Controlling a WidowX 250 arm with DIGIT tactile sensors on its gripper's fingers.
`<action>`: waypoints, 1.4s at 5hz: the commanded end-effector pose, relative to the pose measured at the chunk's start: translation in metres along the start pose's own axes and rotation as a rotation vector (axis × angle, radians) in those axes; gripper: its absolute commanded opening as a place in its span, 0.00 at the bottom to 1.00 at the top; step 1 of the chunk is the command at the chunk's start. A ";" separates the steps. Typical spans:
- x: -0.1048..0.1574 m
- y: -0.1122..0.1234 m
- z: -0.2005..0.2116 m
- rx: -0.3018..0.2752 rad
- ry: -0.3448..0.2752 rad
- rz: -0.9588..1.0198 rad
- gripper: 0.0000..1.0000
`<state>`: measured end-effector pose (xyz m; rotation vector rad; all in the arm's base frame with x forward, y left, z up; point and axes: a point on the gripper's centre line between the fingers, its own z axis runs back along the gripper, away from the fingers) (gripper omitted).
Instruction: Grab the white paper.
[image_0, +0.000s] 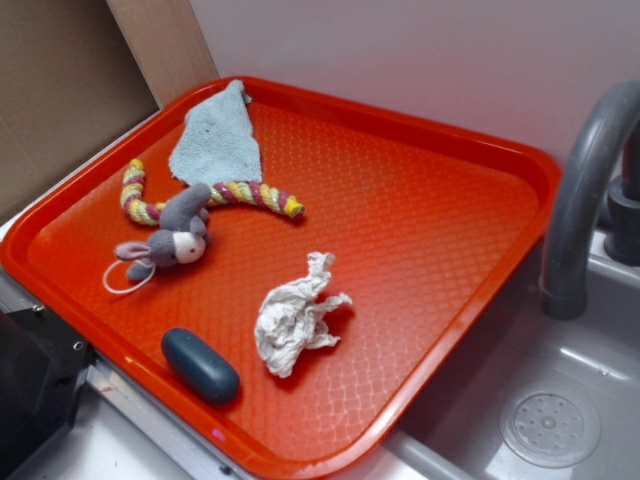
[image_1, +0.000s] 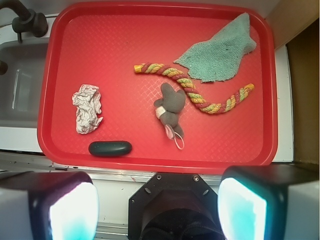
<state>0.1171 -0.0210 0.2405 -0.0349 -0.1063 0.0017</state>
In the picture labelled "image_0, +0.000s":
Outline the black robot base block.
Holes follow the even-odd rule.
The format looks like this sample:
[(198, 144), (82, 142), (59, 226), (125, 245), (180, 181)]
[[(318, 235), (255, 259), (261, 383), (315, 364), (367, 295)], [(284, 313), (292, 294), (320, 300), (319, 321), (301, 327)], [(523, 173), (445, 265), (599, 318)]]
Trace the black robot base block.
[(1, 314), (1, 477), (14, 479), (73, 428), (88, 340), (53, 310)]

